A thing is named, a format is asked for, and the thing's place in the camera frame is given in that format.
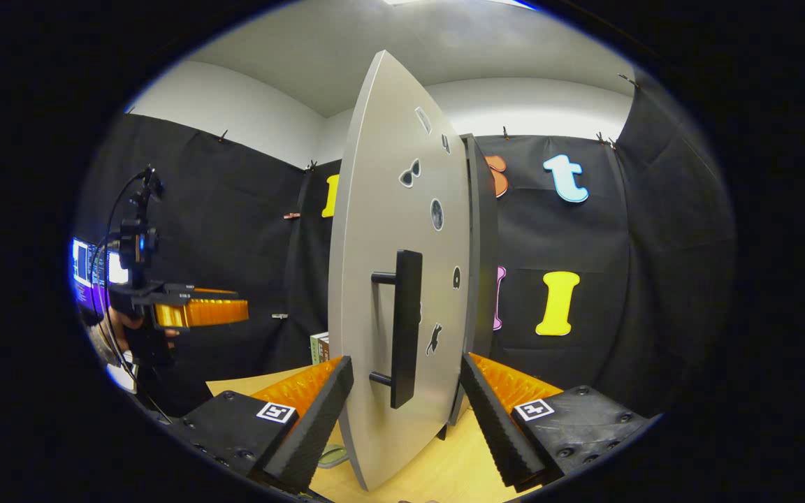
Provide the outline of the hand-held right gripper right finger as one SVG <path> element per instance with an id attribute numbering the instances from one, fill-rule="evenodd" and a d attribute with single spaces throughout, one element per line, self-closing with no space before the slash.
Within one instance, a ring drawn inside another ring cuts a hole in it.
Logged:
<path id="1" fill-rule="evenodd" d="M 463 354 L 460 381 L 502 482 L 517 491 L 563 485 L 659 420 L 591 386 L 563 391 L 475 353 Z"/>

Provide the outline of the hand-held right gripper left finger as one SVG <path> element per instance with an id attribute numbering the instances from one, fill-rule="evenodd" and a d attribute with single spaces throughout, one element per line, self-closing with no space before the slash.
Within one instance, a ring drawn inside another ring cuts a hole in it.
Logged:
<path id="1" fill-rule="evenodd" d="M 244 479 L 303 493 L 352 385 L 341 356 L 252 395 L 224 391 L 180 418 L 179 438 Z"/>

